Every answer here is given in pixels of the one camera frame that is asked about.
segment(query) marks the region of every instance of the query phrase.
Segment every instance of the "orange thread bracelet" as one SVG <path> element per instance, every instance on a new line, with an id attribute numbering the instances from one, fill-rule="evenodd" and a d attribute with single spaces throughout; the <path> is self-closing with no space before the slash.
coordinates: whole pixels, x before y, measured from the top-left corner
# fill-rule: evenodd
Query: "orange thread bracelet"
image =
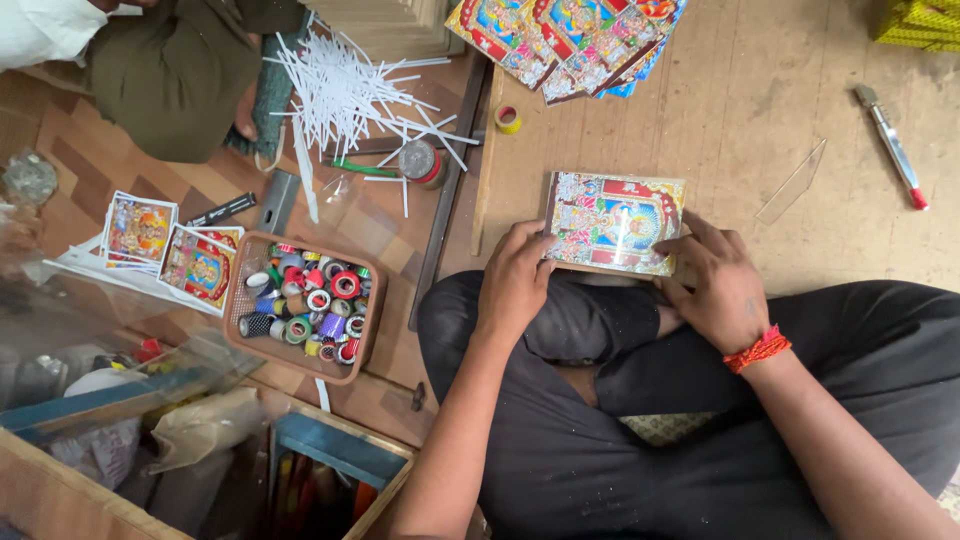
<path id="1" fill-rule="evenodd" d="M 766 331 L 760 339 L 750 348 L 740 351 L 735 355 L 723 357 L 723 363 L 730 368 L 735 375 L 739 375 L 743 368 L 754 362 L 765 360 L 781 351 L 789 349 L 792 346 L 790 341 L 780 333 L 780 326 L 774 325 Z"/>

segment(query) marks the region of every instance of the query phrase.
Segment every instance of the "green mat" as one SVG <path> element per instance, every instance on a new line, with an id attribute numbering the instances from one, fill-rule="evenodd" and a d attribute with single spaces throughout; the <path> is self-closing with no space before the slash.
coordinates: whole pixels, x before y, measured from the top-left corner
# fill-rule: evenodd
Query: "green mat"
<path id="1" fill-rule="evenodd" d="M 280 35 L 283 43 L 291 51 L 301 48 L 298 41 L 306 37 L 306 24 L 309 19 L 310 12 L 307 12 L 298 31 Z M 280 39 L 276 35 L 263 37 L 264 58 L 276 58 L 276 53 L 281 50 Z M 256 125 L 256 141 L 248 140 L 240 135 L 235 127 L 230 126 L 227 138 L 224 139 L 224 146 L 232 146 L 244 156 L 259 154 L 268 163 L 273 163 L 276 147 L 280 143 L 280 126 L 283 124 L 284 117 L 271 112 L 287 110 L 293 88 L 294 84 L 287 77 L 287 72 L 282 65 L 271 61 L 263 62 L 260 77 L 256 82 L 256 101 L 252 112 L 253 124 Z"/>

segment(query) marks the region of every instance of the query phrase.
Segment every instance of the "person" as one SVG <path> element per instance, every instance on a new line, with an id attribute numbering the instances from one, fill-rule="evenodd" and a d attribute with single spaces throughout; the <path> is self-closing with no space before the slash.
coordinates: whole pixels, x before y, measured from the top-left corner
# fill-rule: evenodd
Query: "person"
<path id="1" fill-rule="evenodd" d="M 684 222 L 656 249 L 697 287 L 661 280 L 663 301 L 551 280 L 542 222 L 428 292 L 442 406 L 393 538 L 462 538 L 477 502 L 498 539 L 960 538 L 933 499 L 960 461 L 960 296 L 878 281 L 768 302 L 736 232 Z M 664 448 L 617 420 L 700 411 L 718 414 Z"/>
<path id="2" fill-rule="evenodd" d="M 231 125 L 256 140 L 264 34 L 296 31 L 297 0 L 0 0 L 0 71 L 85 60 L 105 119 L 148 156 L 207 162 Z"/>

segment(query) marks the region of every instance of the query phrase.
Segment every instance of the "brown basket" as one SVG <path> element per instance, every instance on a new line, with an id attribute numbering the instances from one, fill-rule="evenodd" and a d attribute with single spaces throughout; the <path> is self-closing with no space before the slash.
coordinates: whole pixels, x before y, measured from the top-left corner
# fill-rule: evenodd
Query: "brown basket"
<path id="1" fill-rule="evenodd" d="M 250 275 L 262 272 L 267 268 L 270 264 L 270 246 L 278 242 L 295 246 L 304 251 L 338 258 L 351 264 L 359 264 L 370 270 L 373 287 L 370 291 L 366 321 L 363 334 L 360 336 L 360 345 L 355 356 L 356 360 L 351 365 L 346 366 L 339 362 L 327 362 L 316 356 L 307 356 L 303 352 L 303 347 L 277 341 L 268 335 L 252 338 L 245 338 L 240 335 L 237 323 L 240 317 L 253 311 L 255 304 L 255 299 L 251 298 L 244 290 L 244 283 L 247 282 Z M 235 272 L 230 276 L 227 305 L 224 308 L 224 335 L 230 345 L 241 351 L 260 356 L 332 384 L 347 384 L 357 376 L 360 366 L 367 361 L 367 357 L 373 350 L 373 341 L 376 339 L 376 330 L 380 324 L 380 311 L 383 308 L 383 295 L 387 290 L 386 275 L 381 275 L 368 260 L 346 256 L 319 246 L 256 231 L 245 233 L 243 238 L 240 239 L 234 269 Z"/>

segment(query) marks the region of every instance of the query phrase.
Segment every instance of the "green tool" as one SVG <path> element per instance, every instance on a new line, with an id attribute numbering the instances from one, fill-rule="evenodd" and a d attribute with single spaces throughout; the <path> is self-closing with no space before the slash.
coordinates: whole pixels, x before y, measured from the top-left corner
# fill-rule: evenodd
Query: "green tool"
<path id="1" fill-rule="evenodd" d="M 326 165 L 327 167 L 337 167 L 340 169 L 345 169 L 347 171 L 353 171 L 356 173 L 385 176 L 388 178 L 400 178 L 400 175 L 395 173 L 394 171 L 385 171 L 377 167 L 367 167 L 364 165 L 357 165 L 356 163 L 351 163 L 347 158 L 337 158 L 336 160 L 324 160 L 323 165 Z"/>

